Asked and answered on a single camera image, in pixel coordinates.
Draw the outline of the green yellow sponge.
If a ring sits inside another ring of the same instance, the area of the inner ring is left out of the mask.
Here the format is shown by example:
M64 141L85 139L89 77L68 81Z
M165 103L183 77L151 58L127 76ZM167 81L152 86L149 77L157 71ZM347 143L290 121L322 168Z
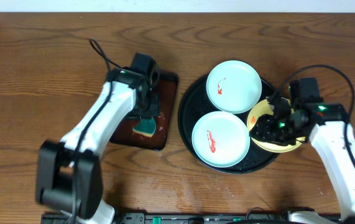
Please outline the green yellow sponge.
M134 127L133 131L137 134L151 138L157 129L157 125L154 118L141 119Z

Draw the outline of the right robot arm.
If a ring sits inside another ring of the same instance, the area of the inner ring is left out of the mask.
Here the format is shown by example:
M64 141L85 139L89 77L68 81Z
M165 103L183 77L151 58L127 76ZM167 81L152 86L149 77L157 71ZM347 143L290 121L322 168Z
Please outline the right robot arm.
M260 124L260 116L274 115L267 100L262 100L250 110L248 129L252 132ZM310 128L308 139L320 156L338 199L342 223L355 223L355 138L353 128L338 119L315 124ZM299 147L304 138L295 138L295 144L279 146L271 142L252 140L266 151L283 153ZM333 223L312 210L304 208L289 210L287 218L291 223Z

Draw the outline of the rectangular black brown tray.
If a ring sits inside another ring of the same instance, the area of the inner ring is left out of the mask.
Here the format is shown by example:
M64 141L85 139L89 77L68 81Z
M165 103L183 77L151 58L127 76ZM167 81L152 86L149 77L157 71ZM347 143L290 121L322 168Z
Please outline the rectangular black brown tray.
M151 138L137 134L132 130L141 119L129 119L126 116L116 128L109 142L155 151L162 150L167 141L177 87L177 74L162 71L157 86L152 90L159 97L160 110L157 116L152 117L155 119L157 129Z

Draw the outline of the light blue plate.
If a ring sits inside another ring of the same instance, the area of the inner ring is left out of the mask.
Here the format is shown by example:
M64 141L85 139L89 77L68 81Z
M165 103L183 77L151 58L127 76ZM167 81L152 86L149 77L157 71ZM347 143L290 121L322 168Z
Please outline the light blue plate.
M202 161L219 168L241 162L250 147L247 126L236 115L224 111L202 116L194 125L191 142Z
M239 114L249 111L259 101L262 82L248 63L228 60L212 69L206 79L206 93L217 109Z

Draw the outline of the yellow plate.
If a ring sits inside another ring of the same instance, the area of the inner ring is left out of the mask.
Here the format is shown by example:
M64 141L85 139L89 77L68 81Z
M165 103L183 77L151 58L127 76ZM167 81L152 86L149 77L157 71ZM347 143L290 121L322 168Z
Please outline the yellow plate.
M249 112L249 115L247 117L247 128L248 131L250 131L256 124L257 120L264 114L269 114L273 115L273 111L271 110L267 100L262 100L258 102ZM254 138L251 138L251 140L260 148L269 151L269 152L275 152L275 153L283 153L283 152L289 152L292 151L299 146L302 145L302 142L305 140L304 137L297 138L297 141L294 145L287 145L287 146L279 146L276 144L271 144L267 142L260 142Z

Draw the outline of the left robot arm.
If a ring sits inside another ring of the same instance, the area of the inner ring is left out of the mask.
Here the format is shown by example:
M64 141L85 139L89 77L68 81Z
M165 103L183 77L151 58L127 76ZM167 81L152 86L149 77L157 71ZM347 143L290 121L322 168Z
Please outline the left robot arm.
M160 75L155 60L135 54L129 67L109 70L103 89L84 118L59 142L39 149L35 199L60 210L67 223L112 223L115 209L103 199L100 158L124 118L157 116L152 89Z

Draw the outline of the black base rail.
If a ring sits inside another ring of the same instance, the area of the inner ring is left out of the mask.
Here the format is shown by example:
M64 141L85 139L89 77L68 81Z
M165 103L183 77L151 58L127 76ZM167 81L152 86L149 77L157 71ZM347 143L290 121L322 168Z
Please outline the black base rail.
M272 214L251 214L249 215L250 219L261 219L261 220L270 220L273 218L276 220L284 220L284 217L281 215L272 215ZM337 216L326 216L333 223L342 223L340 218ZM68 217L61 213L45 213L41 217L41 224L62 224ZM245 215L146 215L144 213L123 213L116 215L112 224L216 224L216 223L229 223L240 220L245 220Z

